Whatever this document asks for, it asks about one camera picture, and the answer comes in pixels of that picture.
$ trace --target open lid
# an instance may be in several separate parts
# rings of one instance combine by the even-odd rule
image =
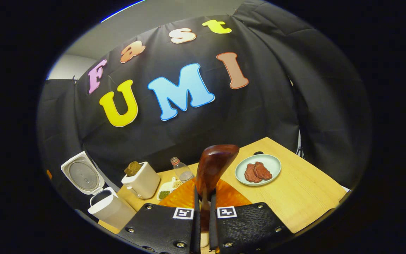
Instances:
[[[61,169],[68,180],[82,193],[95,195],[103,190],[104,179],[85,151],[63,163]]]

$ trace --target yellow letter u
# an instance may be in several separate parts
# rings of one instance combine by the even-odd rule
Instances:
[[[116,105],[114,104],[114,92],[108,92],[100,99],[100,105],[103,106],[104,112],[109,120],[109,122],[115,127],[123,127],[131,122],[137,117],[137,102],[134,98],[131,85],[132,80],[126,80],[117,87],[117,91],[123,94],[123,98],[128,106],[128,111],[121,115],[118,113]]]

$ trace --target ceiling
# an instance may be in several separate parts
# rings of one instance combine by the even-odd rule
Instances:
[[[65,54],[99,59],[118,45],[157,26],[212,15],[232,15],[245,0],[145,0],[97,24]]]

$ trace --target plastic bottle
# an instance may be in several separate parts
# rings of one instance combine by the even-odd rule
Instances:
[[[171,158],[170,162],[173,165],[175,174],[179,177],[179,180],[181,180],[181,182],[185,183],[193,178],[193,173],[192,171],[190,171],[190,168],[186,166],[186,164],[180,162],[177,157]]]

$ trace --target screw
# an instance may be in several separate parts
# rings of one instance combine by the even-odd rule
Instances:
[[[185,243],[182,243],[182,242],[177,242],[177,243],[176,243],[176,247],[178,247],[178,248],[184,248],[184,247],[186,247],[186,244],[185,244]]]

